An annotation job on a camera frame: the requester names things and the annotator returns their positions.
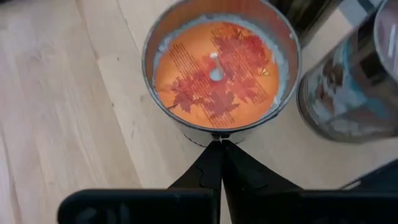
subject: candle wick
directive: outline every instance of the candle wick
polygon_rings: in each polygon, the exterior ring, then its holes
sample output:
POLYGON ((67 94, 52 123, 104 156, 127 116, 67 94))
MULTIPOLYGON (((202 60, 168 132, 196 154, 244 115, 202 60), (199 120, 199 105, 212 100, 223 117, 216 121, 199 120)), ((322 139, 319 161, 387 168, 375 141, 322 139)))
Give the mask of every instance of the candle wick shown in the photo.
POLYGON ((220 81, 224 78, 224 69, 221 66, 220 60, 218 59, 218 54, 213 52, 210 54, 210 58, 216 63, 216 69, 212 70, 209 74, 210 78, 214 81, 220 81))

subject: wooden surface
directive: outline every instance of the wooden surface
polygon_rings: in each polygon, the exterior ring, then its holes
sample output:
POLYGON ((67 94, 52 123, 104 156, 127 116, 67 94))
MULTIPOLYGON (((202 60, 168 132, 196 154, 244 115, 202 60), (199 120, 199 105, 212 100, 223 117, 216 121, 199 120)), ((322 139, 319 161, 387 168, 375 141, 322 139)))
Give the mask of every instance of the wooden surface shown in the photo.
MULTIPOLYGON (((141 73, 150 25, 173 0, 0 4, 0 223, 55 223, 85 188, 164 188, 203 148, 186 140, 141 73)), ((339 12, 303 51, 314 65, 349 26, 339 12)), ((395 159, 395 139, 325 141, 295 99, 240 146, 305 188, 336 188, 395 159)), ((222 222, 229 223, 223 200, 222 222)))

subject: candle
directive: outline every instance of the candle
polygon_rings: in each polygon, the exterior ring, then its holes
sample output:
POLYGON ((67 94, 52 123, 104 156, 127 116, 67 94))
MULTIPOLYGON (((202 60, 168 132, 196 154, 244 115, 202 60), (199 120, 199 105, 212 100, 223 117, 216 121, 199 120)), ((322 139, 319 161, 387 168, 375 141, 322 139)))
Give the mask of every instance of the candle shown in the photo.
POLYGON ((150 30, 142 68, 149 93, 189 140, 240 142, 287 104, 300 46, 267 1, 185 0, 150 30))
POLYGON ((289 79, 279 46, 238 16, 190 21, 164 39, 158 54, 160 100, 178 117, 207 128, 258 121, 280 103, 289 79))
POLYGON ((366 142, 397 136, 396 1, 364 14, 365 21, 303 78, 298 107, 321 136, 366 142))

